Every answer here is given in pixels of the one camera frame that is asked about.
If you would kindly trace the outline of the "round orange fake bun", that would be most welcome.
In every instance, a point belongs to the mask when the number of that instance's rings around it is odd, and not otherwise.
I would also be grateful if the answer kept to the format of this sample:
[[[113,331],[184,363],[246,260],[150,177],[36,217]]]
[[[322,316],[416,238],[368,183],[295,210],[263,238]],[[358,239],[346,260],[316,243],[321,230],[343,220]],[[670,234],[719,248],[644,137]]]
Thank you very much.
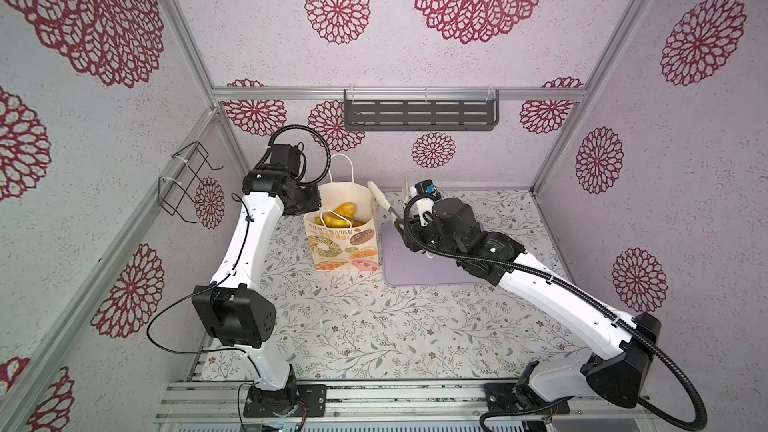
[[[315,224],[327,228],[348,228],[349,222],[342,216],[334,213],[323,213],[315,218]]]

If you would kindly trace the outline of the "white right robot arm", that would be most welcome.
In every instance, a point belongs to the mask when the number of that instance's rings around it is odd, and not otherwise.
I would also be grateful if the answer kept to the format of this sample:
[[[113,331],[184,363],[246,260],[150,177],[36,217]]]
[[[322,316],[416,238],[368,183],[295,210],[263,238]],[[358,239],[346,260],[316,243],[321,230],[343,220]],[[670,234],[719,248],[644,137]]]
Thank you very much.
[[[524,245],[485,230],[468,204],[442,197],[429,180],[409,189],[405,210],[393,215],[393,223],[409,250],[454,260],[471,276],[532,303],[586,344],[579,353],[531,362],[514,387],[510,409],[548,410],[578,396],[627,409],[638,405],[653,355],[634,335],[657,341],[658,320],[582,297]]]

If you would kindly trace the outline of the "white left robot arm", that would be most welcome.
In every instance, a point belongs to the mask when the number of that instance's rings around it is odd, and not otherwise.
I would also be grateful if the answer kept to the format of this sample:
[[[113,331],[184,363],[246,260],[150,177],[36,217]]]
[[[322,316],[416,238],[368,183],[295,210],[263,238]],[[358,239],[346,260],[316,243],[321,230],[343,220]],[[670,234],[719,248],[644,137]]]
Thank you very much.
[[[276,306],[260,292],[260,279],[279,220],[319,205],[317,190],[300,184],[305,170],[301,143],[269,148],[244,177],[242,192],[232,195],[240,212],[219,268],[191,297],[205,332],[221,344],[218,351],[242,360],[251,414],[285,417],[299,408],[294,369],[272,339]]]

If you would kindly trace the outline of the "printed paper bakery bag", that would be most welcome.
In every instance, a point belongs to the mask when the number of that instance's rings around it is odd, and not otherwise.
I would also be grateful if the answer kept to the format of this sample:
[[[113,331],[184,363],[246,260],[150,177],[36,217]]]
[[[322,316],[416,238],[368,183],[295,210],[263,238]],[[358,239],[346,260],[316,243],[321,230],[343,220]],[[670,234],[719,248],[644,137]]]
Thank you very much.
[[[349,165],[346,181],[337,181],[332,175],[318,187],[321,206],[317,212],[303,216],[314,267],[319,272],[374,273],[380,270],[378,230],[375,201],[369,189],[355,179],[352,160],[343,153],[335,153],[333,160],[341,158]],[[315,218],[345,202],[357,205],[357,213],[348,228],[327,228],[315,224]]]

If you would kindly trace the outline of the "orange oval fake bread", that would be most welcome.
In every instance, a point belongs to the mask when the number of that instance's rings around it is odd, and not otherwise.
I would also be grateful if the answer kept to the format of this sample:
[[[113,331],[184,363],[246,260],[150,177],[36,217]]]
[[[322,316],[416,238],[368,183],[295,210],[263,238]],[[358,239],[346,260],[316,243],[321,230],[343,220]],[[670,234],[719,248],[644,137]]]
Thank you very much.
[[[353,220],[357,213],[357,205],[353,202],[345,202],[337,206],[333,212],[341,217]]]

